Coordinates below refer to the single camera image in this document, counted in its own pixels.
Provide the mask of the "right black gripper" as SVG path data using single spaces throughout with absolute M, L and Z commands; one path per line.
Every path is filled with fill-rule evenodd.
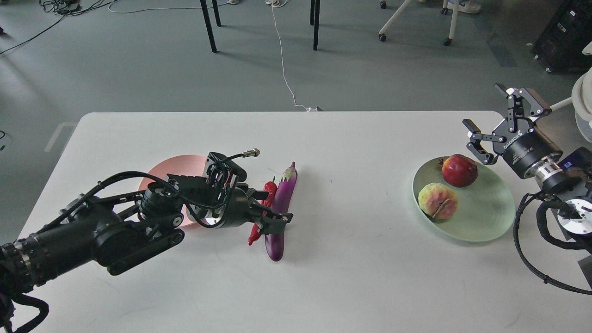
M 501 113 L 504 118 L 490 135 L 483 134 L 471 119 L 463 119 L 468 129 L 467 148 L 483 165 L 495 164 L 501 155 L 518 177 L 531 178 L 534 164 L 546 158 L 557 162 L 563 154 L 536 125 L 552 109 L 534 89 L 506 87 L 501 83 L 494 87 L 507 100 L 507 111 Z M 482 141 L 493 142 L 494 153 L 487 152 Z

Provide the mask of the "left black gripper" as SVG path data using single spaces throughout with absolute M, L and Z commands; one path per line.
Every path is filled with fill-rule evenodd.
M 247 185 L 238 185 L 229 192 L 224 205 L 216 214 L 190 205 L 187 208 L 187 217 L 191 222 L 196 222 L 208 229 L 234 228 L 253 222 L 259 234 L 283 234 L 286 225 L 292 221 L 294 215 L 277 213 L 269 208 L 272 206 L 277 190 L 277 186 L 265 186 L 263 190 L 256 190 Z M 251 213 L 250 205 L 256 201 L 261 202 L 265 207 L 256 207 Z

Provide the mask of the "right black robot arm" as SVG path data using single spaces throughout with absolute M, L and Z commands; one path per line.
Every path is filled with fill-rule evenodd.
M 522 252 L 518 230 L 524 209 L 539 200 L 536 225 L 544 240 L 565 250 L 591 251 L 591 151 L 579 149 L 563 160 L 562 150 L 537 126 L 537 120 L 550 115 L 551 107 L 533 89 L 499 83 L 495 88 L 505 97 L 507 110 L 490 134 L 464 119 L 467 148 L 484 165 L 495 164 L 501 157 L 521 179 L 536 180 L 539 192 L 524 194 L 512 223 L 516 250 L 544 283 L 590 295 L 589 290 L 559 282 L 532 265 Z

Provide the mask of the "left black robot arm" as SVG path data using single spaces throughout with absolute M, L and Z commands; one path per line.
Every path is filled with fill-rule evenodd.
M 49 306 L 28 293 L 89 261 L 117 276 L 179 245 L 186 215 L 209 229 L 250 222 L 261 234 L 281 234 L 293 214 L 264 206 L 268 192 L 250 188 L 246 171 L 234 161 L 258 155 L 258 149 L 233 156 L 210 152 L 201 176 L 169 173 L 160 179 L 137 171 L 116 173 L 37 232 L 2 245 L 2 329 L 13 332 L 15 304 L 39 311 L 16 331 L 36 328 Z

